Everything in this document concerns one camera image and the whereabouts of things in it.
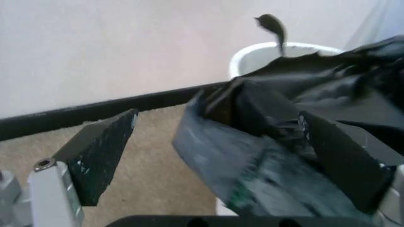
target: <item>screw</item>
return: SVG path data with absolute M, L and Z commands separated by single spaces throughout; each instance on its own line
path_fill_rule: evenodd
M 45 169 L 50 168 L 55 165 L 56 165 L 56 160 L 53 157 L 44 158 L 42 160 L 39 160 L 34 165 L 34 171 L 39 172 L 39 171 L 45 170 Z

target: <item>black baseboard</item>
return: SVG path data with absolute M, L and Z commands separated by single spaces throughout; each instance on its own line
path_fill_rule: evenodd
M 0 120 L 0 141 L 109 118 L 131 108 L 145 111 L 184 104 L 200 89 L 214 88 L 221 84 L 223 83 L 187 87 L 2 119 Z

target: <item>beige carpet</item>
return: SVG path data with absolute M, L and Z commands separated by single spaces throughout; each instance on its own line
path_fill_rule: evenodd
M 134 214 L 214 215 L 215 197 L 171 146 L 184 106 L 141 112 L 111 185 L 97 207 L 84 208 L 85 227 Z M 51 156 L 82 126 L 0 142 L 0 169 L 26 185 L 32 165 Z

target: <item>white wall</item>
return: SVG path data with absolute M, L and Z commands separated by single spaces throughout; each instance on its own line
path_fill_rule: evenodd
M 377 0 L 0 0 L 0 118 L 224 81 L 274 38 L 343 48 Z

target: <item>white bucket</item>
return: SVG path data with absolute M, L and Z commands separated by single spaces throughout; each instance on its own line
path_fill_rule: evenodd
M 336 55 L 342 53 L 342 50 L 332 47 L 301 44 L 287 42 L 284 44 L 285 54 L 287 57 L 298 57 L 305 54 L 320 52 L 322 55 Z M 252 71 L 258 70 L 271 61 L 280 57 L 277 43 L 261 43 L 248 46 L 237 52 L 230 61 L 228 67 L 229 78 L 233 79 L 241 75 L 245 75 Z M 219 216 L 236 216 L 232 210 L 225 207 L 220 199 L 216 199 L 216 214 Z

